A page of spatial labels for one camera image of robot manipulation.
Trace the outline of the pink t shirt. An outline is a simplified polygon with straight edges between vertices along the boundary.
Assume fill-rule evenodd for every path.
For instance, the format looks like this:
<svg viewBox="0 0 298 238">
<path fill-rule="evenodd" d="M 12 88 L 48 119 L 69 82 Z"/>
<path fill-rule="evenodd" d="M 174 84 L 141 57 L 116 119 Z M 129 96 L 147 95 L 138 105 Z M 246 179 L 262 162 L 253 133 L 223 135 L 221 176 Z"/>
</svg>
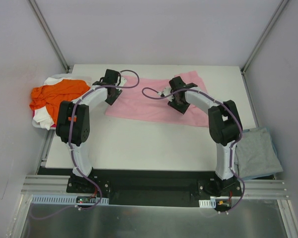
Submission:
<svg viewBox="0 0 298 238">
<path fill-rule="evenodd" d="M 119 98 L 109 106 L 105 115 L 122 119 L 134 119 L 158 123 L 181 124 L 195 127 L 208 127 L 208 116 L 194 105 L 182 114 L 170 107 L 167 99 L 153 100 L 142 94 L 145 87 L 162 91 L 169 86 L 168 79 L 141 78 L 137 87 L 123 89 Z"/>
</svg>

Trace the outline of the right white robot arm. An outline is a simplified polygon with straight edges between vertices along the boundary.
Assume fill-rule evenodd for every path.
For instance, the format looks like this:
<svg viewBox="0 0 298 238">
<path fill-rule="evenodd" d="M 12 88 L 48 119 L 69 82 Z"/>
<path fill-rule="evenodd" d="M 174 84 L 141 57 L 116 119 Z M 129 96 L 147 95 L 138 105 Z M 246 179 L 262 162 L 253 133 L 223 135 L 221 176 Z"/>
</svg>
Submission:
<svg viewBox="0 0 298 238">
<path fill-rule="evenodd" d="M 214 192 L 224 196 L 231 190 L 227 179 L 233 177 L 233 162 L 236 143 L 242 137 L 242 125 L 234 101 L 221 102 L 202 91 L 196 84 L 186 84 L 180 76 L 169 81 L 168 105 L 184 114 L 190 105 L 205 112 L 208 116 L 209 133 L 217 146 L 216 176 Z"/>
</svg>

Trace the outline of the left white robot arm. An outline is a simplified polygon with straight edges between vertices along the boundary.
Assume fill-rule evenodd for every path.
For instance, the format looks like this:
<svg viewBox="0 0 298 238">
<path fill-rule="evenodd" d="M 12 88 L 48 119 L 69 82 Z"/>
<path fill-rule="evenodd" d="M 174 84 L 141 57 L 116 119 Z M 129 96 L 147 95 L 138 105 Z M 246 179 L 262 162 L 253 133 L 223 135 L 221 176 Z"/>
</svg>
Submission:
<svg viewBox="0 0 298 238">
<path fill-rule="evenodd" d="M 89 177 L 92 165 L 85 144 L 90 134 L 90 111 L 102 102 L 112 105 L 122 93 L 118 88 L 121 80 L 120 72 L 108 69 L 82 96 L 60 103 L 56 135 L 67 145 L 73 174 L 81 177 L 77 185 L 85 193 L 95 188 L 95 180 Z"/>
</svg>

